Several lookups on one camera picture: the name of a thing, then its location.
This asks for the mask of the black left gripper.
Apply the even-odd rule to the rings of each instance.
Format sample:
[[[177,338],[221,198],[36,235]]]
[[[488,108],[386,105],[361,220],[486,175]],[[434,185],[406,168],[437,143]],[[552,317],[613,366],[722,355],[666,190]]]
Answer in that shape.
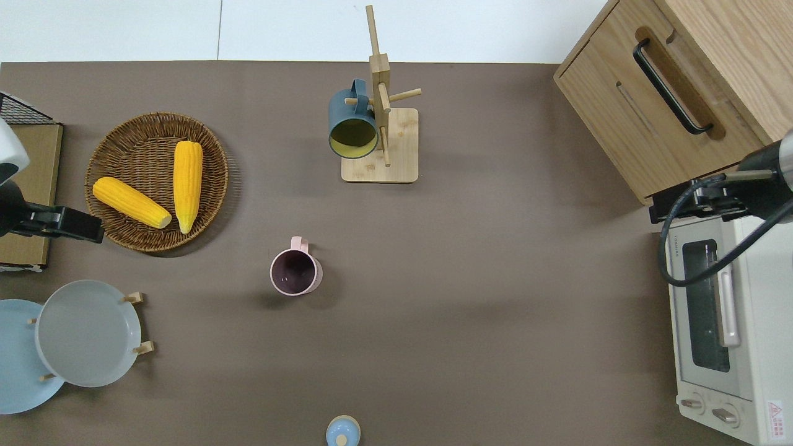
[[[29,203],[12,180],[1,187],[1,237],[17,234],[24,237],[67,237],[102,243],[104,229],[99,217],[84,212],[61,212],[56,206]]]

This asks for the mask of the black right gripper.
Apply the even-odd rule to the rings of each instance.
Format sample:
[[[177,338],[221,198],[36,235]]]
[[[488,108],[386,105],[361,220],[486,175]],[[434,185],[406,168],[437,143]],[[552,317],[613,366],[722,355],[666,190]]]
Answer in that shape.
[[[767,180],[749,181],[740,187],[739,198],[728,192],[726,186],[716,181],[701,180],[692,198],[683,200],[673,212],[678,197],[652,197],[649,218],[652,224],[663,223],[667,217],[698,218],[721,217],[737,219],[751,215],[767,220],[781,206],[791,200],[792,142],[776,141],[747,155],[738,165],[739,170],[770,170]]]

